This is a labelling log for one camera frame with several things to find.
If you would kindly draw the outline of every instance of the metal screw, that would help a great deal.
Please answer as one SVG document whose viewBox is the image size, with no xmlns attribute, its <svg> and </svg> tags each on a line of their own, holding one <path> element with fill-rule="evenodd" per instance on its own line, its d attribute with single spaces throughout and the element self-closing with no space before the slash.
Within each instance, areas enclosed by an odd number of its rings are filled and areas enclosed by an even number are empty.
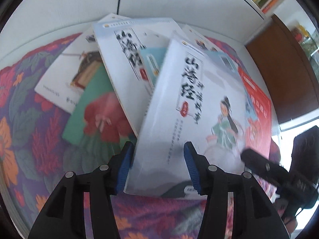
<svg viewBox="0 0 319 239">
<path fill-rule="evenodd" d="M 65 177 L 67 177 L 67 178 L 71 178 L 71 177 L 73 177 L 73 172 L 67 172 L 66 174 L 65 174 Z"/>
<path fill-rule="evenodd" d="M 244 172 L 244 177 L 247 179 L 251 178 L 251 173 L 250 172 Z"/>
<path fill-rule="evenodd" d="M 217 167 L 216 167 L 216 165 L 210 165 L 208 167 L 208 170 L 210 170 L 211 172 L 216 172 L 217 171 Z"/>
<path fill-rule="evenodd" d="M 101 170 L 101 171 L 106 171 L 106 170 L 108 170 L 108 165 L 107 165 L 107 164 L 102 164 L 102 165 L 100 166 L 100 170 Z"/>
</svg>

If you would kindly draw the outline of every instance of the brown wooden panel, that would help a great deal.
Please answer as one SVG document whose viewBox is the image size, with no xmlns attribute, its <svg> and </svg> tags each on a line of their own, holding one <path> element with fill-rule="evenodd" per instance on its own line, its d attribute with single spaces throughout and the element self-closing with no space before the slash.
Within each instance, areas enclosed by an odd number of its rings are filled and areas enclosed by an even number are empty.
<svg viewBox="0 0 319 239">
<path fill-rule="evenodd" d="M 315 73 L 298 42 L 276 15 L 246 48 L 264 78 L 279 123 L 319 107 Z"/>
</svg>

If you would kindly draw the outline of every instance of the floral fabric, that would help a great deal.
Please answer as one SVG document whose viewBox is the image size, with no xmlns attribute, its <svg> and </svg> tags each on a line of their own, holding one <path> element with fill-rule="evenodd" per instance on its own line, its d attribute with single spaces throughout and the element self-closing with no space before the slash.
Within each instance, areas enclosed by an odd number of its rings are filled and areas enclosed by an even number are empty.
<svg viewBox="0 0 319 239">
<path fill-rule="evenodd" d="M 1 165 L 9 194 L 29 229 L 67 171 L 82 174 L 104 164 L 102 156 L 62 139 L 70 114 L 34 92 L 47 68 L 78 35 L 29 52 L 19 62 L 0 71 Z M 227 44 L 216 40 L 214 43 L 242 64 Z M 122 133 L 128 131 L 121 116 L 116 128 Z M 118 140 L 115 136 L 106 139 Z M 273 186 L 264 180 L 258 181 L 271 196 Z M 89 195 L 85 193 L 86 233 L 88 238 L 93 238 L 89 205 Z M 112 206 L 121 238 L 192 239 L 197 238 L 205 201 L 155 199 L 122 193 L 112 198 Z M 231 236 L 232 206 L 230 199 L 226 238 Z"/>
</svg>

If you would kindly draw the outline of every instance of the black cable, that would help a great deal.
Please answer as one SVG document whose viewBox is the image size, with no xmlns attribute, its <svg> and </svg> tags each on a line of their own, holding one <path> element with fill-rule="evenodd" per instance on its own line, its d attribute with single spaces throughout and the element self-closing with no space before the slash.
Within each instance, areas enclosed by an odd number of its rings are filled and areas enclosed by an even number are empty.
<svg viewBox="0 0 319 239">
<path fill-rule="evenodd" d="M 288 225 L 292 220 L 296 219 L 296 217 L 304 210 L 305 208 L 302 208 L 301 211 L 299 211 L 299 213 L 297 215 L 295 215 L 293 218 L 291 218 L 288 222 L 285 223 L 285 226 Z"/>
</svg>

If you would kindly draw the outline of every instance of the white book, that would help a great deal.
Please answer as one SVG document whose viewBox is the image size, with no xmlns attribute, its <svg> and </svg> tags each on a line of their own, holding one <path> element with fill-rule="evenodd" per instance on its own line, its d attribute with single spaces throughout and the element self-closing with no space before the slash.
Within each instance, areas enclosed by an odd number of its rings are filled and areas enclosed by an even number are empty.
<svg viewBox="0 0 319 239">
<path fill-rule="evenodd" d="M 100 21 L 124 19 L 128 18 L 111 13 Z M 93 28 L 90 27 L 57 57 L 34 90 L 61 109 L 72 113 L 101 62 Z"/>
<path fill-rule="evenodd" d="M 138 137 L 125 192 L 199 198 L 183 156 L 187 141 L 210 164 L 241 174 L 245 102 L 240 81 L 189 41 L 173 38 Z"/>
<path fill-rule="evenodd" d="M 173 32 L 185 35 L 171 18 L 94 24 L 105 68 L 136 136 L 152 94 L 138 50 L 167 47 Z"/>
</svg>

